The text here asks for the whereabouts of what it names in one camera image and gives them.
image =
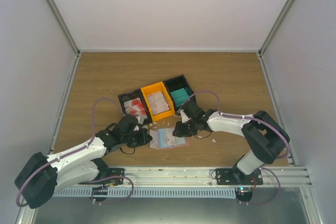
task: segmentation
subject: purple hose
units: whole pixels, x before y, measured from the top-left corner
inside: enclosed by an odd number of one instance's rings
[[[280,180],[279,180],[278,176],[275,175],[275,173],[272,172],[272,171],[271,171],[270,169],[268,169],[268,168],[261,167],[261,169],[267,170],[267,171],[269,171],[270,173],[273,174],[274,178],[275,178],[275,179],[277,180],[277,182],[278,182],[278,186],[279,186],[278,193],[276,194],[276,196],[275,196],[273,199],[266,200],[266,201],[264,201],[264,202],[251,202],[251,203],[249,203],[249,202],[240,201],[240,200],[238,200],[238,199],[236,198],[236,201],[238,201],[240,204],[241,204],[241,203],[246,203],[246,205],[262,206],[262,205],[266,205],[266,204],[269,204],[269,203],[274,202],[275,200],[277,200],[277,199],[281,196],[281,184],[280,184]]]
[[[133,192],[134,192],[134,183],[133,183],[133,181],[130,179],[130,178],[127,178],[127,177],[125,177],[125,176],[110,176],[110,177],[107,177],[107,178],[102,178],[102,179],[97,179],[97,180],[91,180],[91,181],[87,181],[87,182],[95,182],[95,183],[97,183],[97,182],[102,182],[102,181],[105,181],[105,180],[107,180],[107,179],[112,179],[112,178],[123,178],[123,179],[126,179],[126,180],[128,180],[130,183],[131,183],[131,185],[132,185],[132,189],[131,189],[131,192],[125,197],[125,198],[123,198],[123,199],[121,199],[121,200],[118,200],[118,201],[113,201],[113,202],[104,202],[104,203],[99,203],[100,205],[114,205],[114,204],[118,204],[118,203],[122,203],[122,202],[124,202],[124,201],[126,201],[126,200],[128,200],[132,195],[133,195]],[[93,196],[95,195],[95,192],[94,191],[92,191],[92,195],[91,195],[91,200],[92,200],[92,202],[94,202],[93,201]]]
[[[94,122],[95,122],[95,121],[94,121],[94,120],[95,120],[95,117],[94,117],[94,109],[95,109],[97,103],[100,102],[100,101],[102,101],[102,100],[109,100],[109,101],[113,102],[113,103],[118,107],[118,109],[121,111],[121,113],[124,115],[124,113],[123,113],[121,107],[115,102],[115,100],[113,100],[113,99],[111,99],[111,98],[106,98],[106,97],[98,99],[98,100],[93,104],[93,106],[92,106],[92,110],[91,110],[92,137],[91,137],[90,141],[88,142],[88,145],[92,144],[93,140],[95,139],[95,135],[96,135],[96,126],[95,126],[95,123],[94,123]],[[26,186],[28,185],[28,183],[31,181],[32,178],[34,178],[34,176],[35,176],[36,174],[38,174],[41,170],[43,170],[44,168],[46,168],[48,165],[51,165],[51,164],[53,164],[54,162],[56,162],[56,161],[58,161],[58,160],[61,160],[61,159],[65,158],[65,157],[67,157],[67,156],[70,156],[70,155],[72,155],[72,154],[74,154],[74,153],[80,152],[80,151],[84,150],[85,148],[87,148],[86,145],[84,145],[84,146],[82,146],[82,147],[80,147],[80,148],[78,148],[78,149],[76,149],[76,150],[73,150],[72,152],[69,152],[69,153],[66,153],[66,154],[60,156],[59,159],[58,159],[58,158],[55,158],[55,159],[49,161],[48,163],[44,164],[43,166],[41,166],[41,167],[38,168],[37,170],[35,170],[35,171],[34,171],[34,172],[27,178],[27,180],[23,183],[23,185],[21,186],[21,188],[20,188],[20,190],[19,190],[19,192],[18,192],[18,194],[17,194],[17,196],[16,196],[16,200],[15,200],[15,201],[16,201],[16,205],[17,205],[18,207],[25,207],[25,206],[28,205],[28,203],[25,203],[25,204],[21,204],[21,203],[20,203],[20,196],[21,196],[22,192],[24,191],[24,189],[26,188]]]
[[[284,157],[287,157],[288,154],[289,154],[289,151],[290,151],[290,147],[289,147],[289,144],[287,142],[287,140],[285,139],[285,137],[276,129],[274,128],[272,125],[264,122],[263,120],[260,120],[260,119],[257,119],[257,118],[253,118],[251,116],[244,116],[244,115],[235,115],[235,114],[227,114],[227,113],[224,113],[222,111],[220,111],[220,107],[221,107],[221,99],[219,98],[218,94],[216,94],[215,92],[211,91],[211,90],[201,90],[201,91],[197,91],[195,93],[193,93],[180,107],[180,109],[177,111],[178,113],[181,111],[181,108],[182,106],[190,100],[191,97],[199,94],[199,93],[204,93],[204,92],[207,92],[207,93],[211,93],[213,94],[216,98],[217,98],[217,102],[218,102],[218,106],[217,106],[217,111],[219,112],[220,115],[222,116],[225,116],[226,118],[233,118],[233,119],[239,119],[239,120],[242,120],[242,119],[247,119],[247,120],[252,120],[252,121],[256,121],[258,123],[261,123],[263,124],[264,126],[270,128],[272,131],[274,131],[274,133],[276,133],[280,139],[283,141],[285,147],[286,147],[286,153],[281,155],[281,156],[278,156],[277,158],[284,158]]]

